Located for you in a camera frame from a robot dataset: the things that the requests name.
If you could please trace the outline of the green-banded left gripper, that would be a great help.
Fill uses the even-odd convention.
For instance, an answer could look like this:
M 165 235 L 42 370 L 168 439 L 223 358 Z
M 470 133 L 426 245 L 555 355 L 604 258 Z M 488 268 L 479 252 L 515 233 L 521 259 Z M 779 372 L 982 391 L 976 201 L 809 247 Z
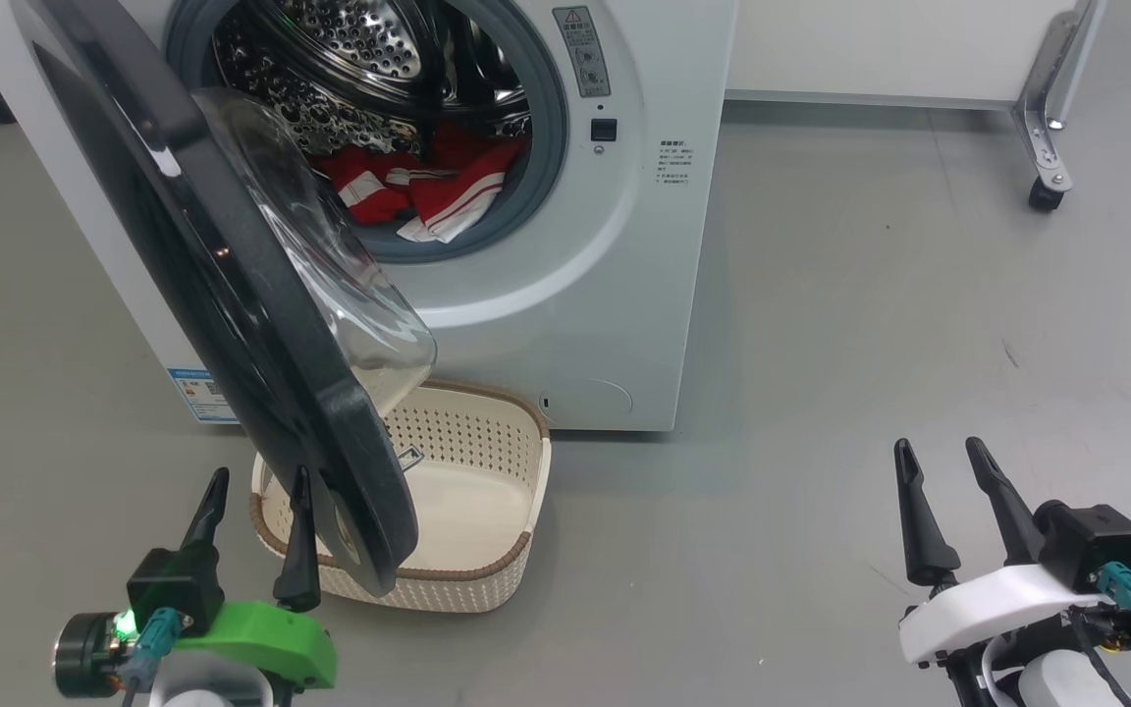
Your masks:
M 181 543 L 183 554 L 217 555 L 228 484 L 228 468 L 211 474 Z M 322 600 L 311 478 L 302 465 L 291 510 L 287 550 L 273 587 L 278 607 L 235 601 L 195 635 L 188 633 L 191 618 L 172 607 L 72 617 L 54 647 L 58 692 L 126 701 L 292 701 L 331 689 L 338 674 L 331 636 L 313 618 L 291 613 L 313 612 Z

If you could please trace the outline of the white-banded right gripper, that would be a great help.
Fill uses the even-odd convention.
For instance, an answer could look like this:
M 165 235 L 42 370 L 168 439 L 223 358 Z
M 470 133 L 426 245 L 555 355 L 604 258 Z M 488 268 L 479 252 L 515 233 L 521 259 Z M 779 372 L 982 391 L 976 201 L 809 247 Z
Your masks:
M 943 538 L 924 493 L 924 474 L 908 439 L 893 443 L 899 523 L 907 581 L 943 589 L 899 621 L 899 649 L 908 664 L 988 641 L 1062 613 L 1114 604 L 1099 590 L 1069 589 L 1041 562 L 1043 536 L 1031 510 L 978 437 L 965 440 L 978 488 L 988 497 L 1005 550 L 1004 568 L 957 583 L 961 561 Z

